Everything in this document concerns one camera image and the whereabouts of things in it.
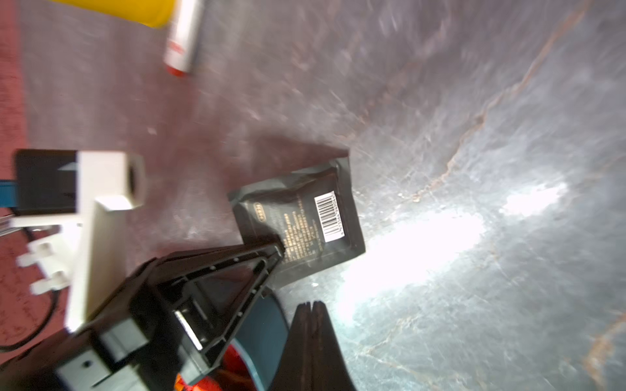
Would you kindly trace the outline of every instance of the black cable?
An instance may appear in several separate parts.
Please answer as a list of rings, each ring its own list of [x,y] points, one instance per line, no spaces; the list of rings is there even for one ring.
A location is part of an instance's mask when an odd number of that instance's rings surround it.
[[[11,209],[11,213],[18,216],[17,210],[15,208],[10,208],[10,209]],[[28,239],[28,241],[33,241],[35,239],[33,233],[29,229],[24,228],[23,232],[26,235],[26,238]],[[12,352],[13,350],[17,350],[23,347],[24,345],[26,345],[27,343],[29,343],[30,341],[34,340],[43,331],[43,329],[46,328],[46,326],[50,322],[50,319],[52,319],[52,315],[54,315],[54,311],[56,311],[56,307],[59,304],[60,295],[61,295],[60,291],[51,290],[50,291],[50,308],[48,309],[48,313],[46,314],[46,317],[44,318],[43,322],[41,322],[39,327],[35,329],[35,331],[30,333],[26,338],[22,339],[21,341],[17,343],[14,343],[12,345],[0,345],[0,353]]]
[[[16,208],[9,208],[9,210],[11,211],[11,213],[13,213],[14,216],[19,216],[19,212]],[[22,232],[26,236],[27,241],[35,240],[35,235],[33,235],[33,232],[28,227],[22,228]]]

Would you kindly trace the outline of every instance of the white barcode sticker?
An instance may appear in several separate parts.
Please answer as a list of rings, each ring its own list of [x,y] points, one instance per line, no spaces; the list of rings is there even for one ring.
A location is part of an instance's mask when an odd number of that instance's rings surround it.
[[[319,216],[319,221],[322,223],[324,241],[328,243],[329,241],[343,238],[346,234],[344,233],[344,224],[339,214],[339,207],[337,207],[335,192],[331,191],[314,199],[317,207],[317,216]]]

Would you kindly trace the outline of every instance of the white plastic part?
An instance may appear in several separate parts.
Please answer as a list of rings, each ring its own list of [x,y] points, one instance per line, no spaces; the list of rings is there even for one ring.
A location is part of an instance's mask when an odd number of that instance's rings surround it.
[[[18,258],[36,262],[45,279],[41,294],[69,285],[65,327],[76,331],[126,277],[125,214],[146,197],[143,160],[118,151],[79,151],[76,214],[20,216],[13,226],[61,225],[59,233],[29,243]]]
[[[165,64],[189,72],[196,51],[205,0],[177,0],[165,48]]]

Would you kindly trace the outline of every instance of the yellow object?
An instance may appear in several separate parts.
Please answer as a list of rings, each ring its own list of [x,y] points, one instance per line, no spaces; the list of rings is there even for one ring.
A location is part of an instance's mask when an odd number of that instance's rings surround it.
[[[170,20],[175,0],[55,0],[129,21],[160,27]]]

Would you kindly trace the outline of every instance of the red fabric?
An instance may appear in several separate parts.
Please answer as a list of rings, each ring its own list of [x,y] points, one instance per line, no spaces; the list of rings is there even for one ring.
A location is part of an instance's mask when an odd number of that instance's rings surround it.
[[[244,361],[239,356],[239,353],[233,348],[233,345],[229,345],[224,353],[222,359],[222,367],[238,375],[248,375],[248,368],[245,366]]]
[[[0,0],[0,179],[12,179],[13,152],[26,148],[26,117],[19,63],[17,3]],[[0,209],[0,216],[9,214]],[[47,295],[32,296],[30,283],[42,278],[37,267],[18,268],[15,257],[26,253],[26,240],[20,233],[0,237],[0,345],[10,345],[30,334],[48,311]],[[29,345],[0,354],[0,363],[20,354],[63,327],[67,301],[61,294],[61,308],[48,327]]]

